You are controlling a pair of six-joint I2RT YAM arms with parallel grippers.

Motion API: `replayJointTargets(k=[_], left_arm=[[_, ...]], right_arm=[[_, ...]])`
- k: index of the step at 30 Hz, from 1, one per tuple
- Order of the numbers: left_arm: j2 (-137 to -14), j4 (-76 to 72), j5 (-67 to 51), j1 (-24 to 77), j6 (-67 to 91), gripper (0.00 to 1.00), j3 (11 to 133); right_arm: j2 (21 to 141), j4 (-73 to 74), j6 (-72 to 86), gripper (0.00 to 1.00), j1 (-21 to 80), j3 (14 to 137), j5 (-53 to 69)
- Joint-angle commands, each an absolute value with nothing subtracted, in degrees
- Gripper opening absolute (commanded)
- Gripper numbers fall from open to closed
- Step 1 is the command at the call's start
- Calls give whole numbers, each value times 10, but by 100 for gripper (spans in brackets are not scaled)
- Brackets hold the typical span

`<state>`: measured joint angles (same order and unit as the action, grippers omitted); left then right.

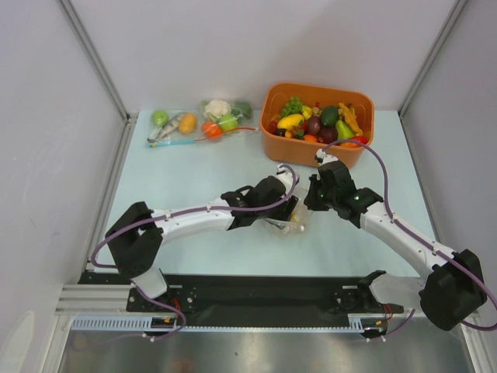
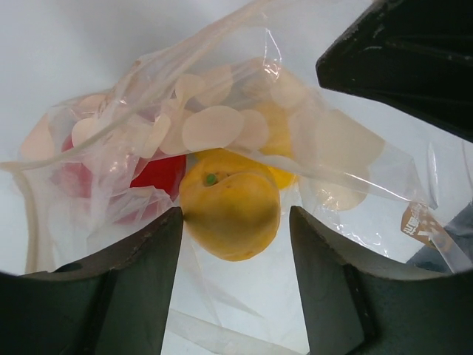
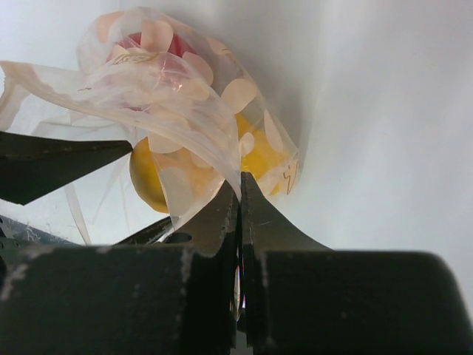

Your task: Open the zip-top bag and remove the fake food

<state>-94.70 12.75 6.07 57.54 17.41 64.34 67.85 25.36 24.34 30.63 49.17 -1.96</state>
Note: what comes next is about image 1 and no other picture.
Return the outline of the clear zip top bag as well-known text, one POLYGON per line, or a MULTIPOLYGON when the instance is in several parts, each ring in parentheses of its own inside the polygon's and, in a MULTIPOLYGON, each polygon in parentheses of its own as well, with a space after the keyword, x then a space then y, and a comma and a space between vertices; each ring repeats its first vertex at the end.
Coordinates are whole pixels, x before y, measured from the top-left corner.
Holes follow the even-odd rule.
MULTIPOLYGON (((298 204, 296 208, 306 208, 303 204, 298 204)), ((264 220, 267 228, 274 234, 278 236, 288 236, 304 233, 310 223, 312 211, 306 225, 299 225, 291 221, 277 221, 272 218, 267 218, 264 220)))

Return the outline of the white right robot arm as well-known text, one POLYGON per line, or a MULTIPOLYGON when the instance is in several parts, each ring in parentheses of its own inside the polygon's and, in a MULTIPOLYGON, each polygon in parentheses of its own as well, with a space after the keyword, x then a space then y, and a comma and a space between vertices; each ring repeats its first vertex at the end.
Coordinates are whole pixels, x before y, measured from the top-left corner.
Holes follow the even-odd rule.
POLYGON ((388 210, 369 188, 357 188, 347 166, 333 156, 319 157, 304 203, 311 211, 333 210, 371 234, 405 260, 418 277, 396 277, 377 270, 363 279, 360 306, 376 312, 384 304, 419 310, 441 330, 450 331, 488 300, 481 264, 470 250, 456 252, 424 235, 388 210))

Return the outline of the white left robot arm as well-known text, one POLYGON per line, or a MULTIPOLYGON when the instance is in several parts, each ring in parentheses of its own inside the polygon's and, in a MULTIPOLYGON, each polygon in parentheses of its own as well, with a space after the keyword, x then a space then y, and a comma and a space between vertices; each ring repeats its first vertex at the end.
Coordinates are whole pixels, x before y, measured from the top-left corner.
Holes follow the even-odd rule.
POLYGON ((290 213, 298 198, 298 176, 280 171, 256 186, 220 195, 212 203, 185 210, 153 210, 136 202, 117 219, 105 238, 120 275, 144 292, 144 302, 155 311, 166 309, 171 292, 155 258, 161 246, 211 231, 230 231, 253 225, 279 213, 290 213))

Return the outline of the yellow fake pear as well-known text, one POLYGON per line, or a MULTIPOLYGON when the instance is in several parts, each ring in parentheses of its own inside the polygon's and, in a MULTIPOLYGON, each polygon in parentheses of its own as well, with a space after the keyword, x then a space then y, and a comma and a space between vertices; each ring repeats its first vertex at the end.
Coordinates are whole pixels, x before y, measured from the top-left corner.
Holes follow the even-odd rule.
POLYGON ((292 212, 290 221, 299 225, 306 225, 310 212, 306 208, 295 208, 292 212))

